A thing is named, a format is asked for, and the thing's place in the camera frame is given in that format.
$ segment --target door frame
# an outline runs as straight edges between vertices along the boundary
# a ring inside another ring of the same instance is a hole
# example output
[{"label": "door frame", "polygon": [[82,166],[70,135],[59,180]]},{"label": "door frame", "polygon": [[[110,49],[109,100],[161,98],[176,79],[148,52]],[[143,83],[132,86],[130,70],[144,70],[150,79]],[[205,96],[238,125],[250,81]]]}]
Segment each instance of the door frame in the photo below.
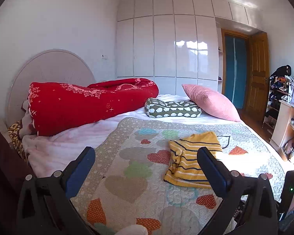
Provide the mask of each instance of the door frame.
[{"label": "door frame", "polygon": [[221,93],[224,95],[225,92],[225,81],[226,81],[226,48],[225,48],[225,36],[232,36],[232,37],[240,37],[245,39],[246,41],[246,86],[245,86],[245,95],[244,95],[244,102],[243,102],[243,109],[246,109],[247,104],[247,96],[248,96],[248,89],[250,84],[250,49],[249,49],[249,38],[250,36],[247,34],[239,33],[232,30],[222,29],[221,28],[221,36],[222,36],[222,51],[223,51],[223,73],[222,73],[222,91]]}]

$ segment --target red blanket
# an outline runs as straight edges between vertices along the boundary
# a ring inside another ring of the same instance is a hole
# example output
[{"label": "red blanket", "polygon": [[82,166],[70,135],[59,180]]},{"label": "red blanket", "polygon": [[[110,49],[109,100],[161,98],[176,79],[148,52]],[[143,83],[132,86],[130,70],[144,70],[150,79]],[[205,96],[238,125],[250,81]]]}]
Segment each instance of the red blanket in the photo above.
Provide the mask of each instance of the red blanket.
[{"label": "red blanket", "polygon": [[93,123],[144,106],[159,93],[147,79],[124,79],[81,87],[64,83],[37,83],[29,87],[29,112],[40,136]]}]

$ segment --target metal screw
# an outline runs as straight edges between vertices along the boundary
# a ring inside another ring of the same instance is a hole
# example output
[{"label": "metal screw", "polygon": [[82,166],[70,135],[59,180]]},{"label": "metal screw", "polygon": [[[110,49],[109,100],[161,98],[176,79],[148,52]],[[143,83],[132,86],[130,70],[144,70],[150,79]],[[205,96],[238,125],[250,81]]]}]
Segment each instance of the metal screw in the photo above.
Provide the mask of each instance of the metal screw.
[{"label": "metal screw", "polygon": [[232,175],[233,177],[238,177],[238,176],[240,175],[240,173],[239,173],[237,170],[232,170],[232,171],[231,171],[231,175]]},{"label": "metal screw", "polygon": [[61,174],[62,174],[61,170],[57,170],[53,173],[53,176],[58,178],[59,176],[61,176]]},{"label": "metal screw", "polygon": [[263,180],[266,180],[266,179],[268,179],[268,177],[267,177],[267,175],[266,174],[260,174],[260,177],[263,179]]},{"label": "metal screw", "polygon": [[29,181],[29,180],[31,180],[32,179],[32,174],[28,174],[26,177],[25,177],[25,179],[27,180],[27,181]]}]

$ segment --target rounded headboard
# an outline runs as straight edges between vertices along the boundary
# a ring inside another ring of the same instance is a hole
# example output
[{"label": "rounded headboard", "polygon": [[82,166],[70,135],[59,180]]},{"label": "rounded headboard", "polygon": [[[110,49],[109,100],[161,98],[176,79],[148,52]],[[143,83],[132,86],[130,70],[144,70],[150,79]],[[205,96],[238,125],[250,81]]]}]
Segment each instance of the rounded headboard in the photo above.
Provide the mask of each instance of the rounded headboard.
[{"label": "rounded headboard", "polygon": [[25,63],[11,85],[6,106],[8,126],[24,116],[21,107],[32,82],[88,86],[95,83],[95,78],[85,62],[69,51],[52,49],[34,56]]}]

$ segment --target white wall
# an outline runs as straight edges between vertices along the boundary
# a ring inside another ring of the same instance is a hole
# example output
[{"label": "white wall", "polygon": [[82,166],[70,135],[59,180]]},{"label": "white wall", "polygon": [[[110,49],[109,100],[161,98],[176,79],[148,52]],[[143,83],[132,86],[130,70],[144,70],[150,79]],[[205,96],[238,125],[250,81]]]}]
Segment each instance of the white wall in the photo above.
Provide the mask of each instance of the white wall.
[{"label": "white wall", "polygon": [[5,0],[0,7],[0,117],[13,78],[44,50],[69,50],[85,61],[97,82],[114,80],[116,15],[114,0]]},{"label": "white wall", "polygon": [[288,0],[276,0],[263,10],[263,29],[268,34],[270,73],[289,64],[294,76],[294,8]]}]

